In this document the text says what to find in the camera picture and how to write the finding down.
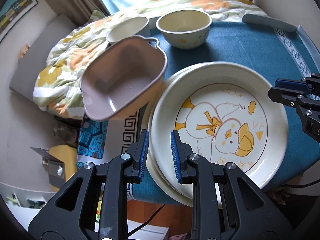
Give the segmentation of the yellow duck large plate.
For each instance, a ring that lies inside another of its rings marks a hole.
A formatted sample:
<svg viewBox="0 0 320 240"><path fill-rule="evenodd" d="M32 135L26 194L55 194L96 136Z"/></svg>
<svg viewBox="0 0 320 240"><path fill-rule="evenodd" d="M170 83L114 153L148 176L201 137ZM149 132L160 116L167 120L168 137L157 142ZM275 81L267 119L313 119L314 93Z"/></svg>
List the yellow duck large plate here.
<svg viewBox="0 0 320 240"><path fill-rule="evenodd" d="M177 79L180 75L182 75L184 72L189 71L190 69L193 70L196 67L204 66L206 63L198 63L191 65L189 67L186 67L182 70L179 70L174 75L169 77L161 86L161 93L170 85L175 79ZM145 113L143 115L142 120L142 126L141 129L147 128L149 129L149 126L151 125L151 119L153 115L154 108L157 103L157 99L154 99L150 101L146 107ZM180 194L178 191L176 191L171 184L164 178L162 172L160 171L156 161L153 159L153 156L151 154L151 147L149 147L148 151L148 157L146 160L146 167L148 169L149 174L151 175L153 181L157 184L157 186L171 199L173 199L175 202L178 202L178 204L183 204L189 207L192 207L193 201L192 199Z"/></svg>

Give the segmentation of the white duck small plate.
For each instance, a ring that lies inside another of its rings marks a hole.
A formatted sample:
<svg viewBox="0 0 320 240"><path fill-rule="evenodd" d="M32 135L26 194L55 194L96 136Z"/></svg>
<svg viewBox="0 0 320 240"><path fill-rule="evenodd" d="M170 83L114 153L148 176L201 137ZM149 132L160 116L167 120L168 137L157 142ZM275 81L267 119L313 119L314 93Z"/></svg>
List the white duck small plate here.
<svg viewBox="0 0 320 240"><path fill-rule="evenodd" d="M200 63L178 74L149 117L150 153L174 198L192 198L178 183L170 134L210 162L236 163L257 186L278 171L287 148L285 108L268 97L271 84L256 71L229 62Z"/></svg>

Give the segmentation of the cream bowl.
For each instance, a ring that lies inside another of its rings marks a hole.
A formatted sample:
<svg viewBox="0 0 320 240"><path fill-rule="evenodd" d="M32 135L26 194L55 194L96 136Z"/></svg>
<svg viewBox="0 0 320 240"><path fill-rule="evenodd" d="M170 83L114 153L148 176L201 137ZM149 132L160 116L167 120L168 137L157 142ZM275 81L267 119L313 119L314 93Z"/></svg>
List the cream bowl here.
<svg viewBox="0 0 320 240"><path fill-rule="evenodd" d="M212 18L207 12L187 9L161 16L156 22L156 28L171 46L193 49L206 42L211 23Z"/></svg>

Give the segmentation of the blue patterned bag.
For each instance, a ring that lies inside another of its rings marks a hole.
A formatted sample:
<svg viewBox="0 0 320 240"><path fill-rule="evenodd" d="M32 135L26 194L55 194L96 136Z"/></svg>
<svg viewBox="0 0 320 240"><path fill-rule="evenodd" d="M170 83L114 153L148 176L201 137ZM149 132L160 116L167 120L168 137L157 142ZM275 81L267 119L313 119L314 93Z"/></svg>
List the blue patterned bag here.
<svg viewBox="0 0 320 240"><path fill-rule="evenodd" d="M108 121L94 121L84 115L78 138L77 168L81 168L86 162L93 162L95 165L104 162L107 127Z"/></svg>

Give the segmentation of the pink square bowl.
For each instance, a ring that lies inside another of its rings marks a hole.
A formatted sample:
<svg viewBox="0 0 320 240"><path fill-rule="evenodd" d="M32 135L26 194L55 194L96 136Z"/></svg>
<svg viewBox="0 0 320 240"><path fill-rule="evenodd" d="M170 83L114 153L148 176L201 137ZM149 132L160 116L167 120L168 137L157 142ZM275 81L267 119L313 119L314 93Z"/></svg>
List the pink square bowl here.
<svg viewBox="0 0 320 240"><path fill-rule="evenodd" d="M110 46L82 76L86 115L95 121L130 116L159 94L167 66L155 37L136 35Z"/></svg>

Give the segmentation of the yellow tissue box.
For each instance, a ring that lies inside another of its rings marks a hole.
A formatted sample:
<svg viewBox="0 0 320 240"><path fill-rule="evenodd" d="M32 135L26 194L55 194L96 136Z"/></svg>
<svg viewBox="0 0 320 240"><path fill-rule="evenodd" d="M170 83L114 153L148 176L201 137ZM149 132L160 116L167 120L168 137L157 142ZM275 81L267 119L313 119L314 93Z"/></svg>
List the yellow tissue box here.
<svg viewBox="0 0 320 240"><path fill-rule="evenodd" d="M48 173L49 183L54 192L58 191L77 171L76 148L57 145L48 149L39 147L31 149L42 157L42 165Z"/></svg>

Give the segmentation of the floral striped quilt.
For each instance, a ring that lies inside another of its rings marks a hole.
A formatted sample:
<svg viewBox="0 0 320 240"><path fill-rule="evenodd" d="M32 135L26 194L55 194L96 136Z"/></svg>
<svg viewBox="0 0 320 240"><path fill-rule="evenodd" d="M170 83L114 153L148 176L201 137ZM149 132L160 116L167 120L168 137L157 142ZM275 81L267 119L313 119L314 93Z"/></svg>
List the floral striped quilt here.
<svg viewBox="0 0 320 240"><path fill-rule="evenodd" d="M183 9L204 10L214 22L241 22L245 14L267 15L249 0L149 0L111 16L94 10L86 25L74 29L49 52L46 67L35 82L34 103L53 115L81 120L84 103L80 81L87 66L107 48L109 32L130 18L156 19Z"/></svg>

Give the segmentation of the white bowl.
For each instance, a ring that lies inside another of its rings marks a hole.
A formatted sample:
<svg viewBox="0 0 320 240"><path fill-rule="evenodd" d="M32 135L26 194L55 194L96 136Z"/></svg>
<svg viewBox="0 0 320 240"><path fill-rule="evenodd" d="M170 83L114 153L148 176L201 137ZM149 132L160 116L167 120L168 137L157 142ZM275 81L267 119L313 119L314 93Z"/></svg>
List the white bowl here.
<svg viewBox="0 0 320 240"><path fill-rule="evenodd" d="M107 41L114 44L133 35L150 37L149 19L146 17L134 17L115 26L107 35Z"/></svg>

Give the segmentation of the grey headboard cushion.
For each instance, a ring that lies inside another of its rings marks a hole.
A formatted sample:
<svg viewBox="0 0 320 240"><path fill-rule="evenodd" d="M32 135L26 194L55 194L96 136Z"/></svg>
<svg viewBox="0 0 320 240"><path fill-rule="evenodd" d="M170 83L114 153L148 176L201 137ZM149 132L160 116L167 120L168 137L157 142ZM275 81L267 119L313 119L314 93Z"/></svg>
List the grey headboard cushion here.
<svg viewBox="0 0 320 240"><path fill-rule="evenodd" d="M46 68L49 52L57 42L75 28L76 25L64 14L53 19L18 63L9 88L29 101L33 101L34 86L38 74Z"/></svg>

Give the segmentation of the framed picture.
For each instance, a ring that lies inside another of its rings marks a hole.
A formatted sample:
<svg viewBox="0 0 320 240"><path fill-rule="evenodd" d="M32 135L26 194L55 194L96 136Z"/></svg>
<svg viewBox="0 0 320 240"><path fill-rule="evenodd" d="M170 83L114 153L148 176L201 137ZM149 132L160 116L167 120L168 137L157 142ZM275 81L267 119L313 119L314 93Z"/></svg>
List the framed picture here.
<svg viewBox="0 0 320 240"><path fill-rule="evenodd" d="M37 0L6 0L1 9L1 41L37 4Z"/></svg>

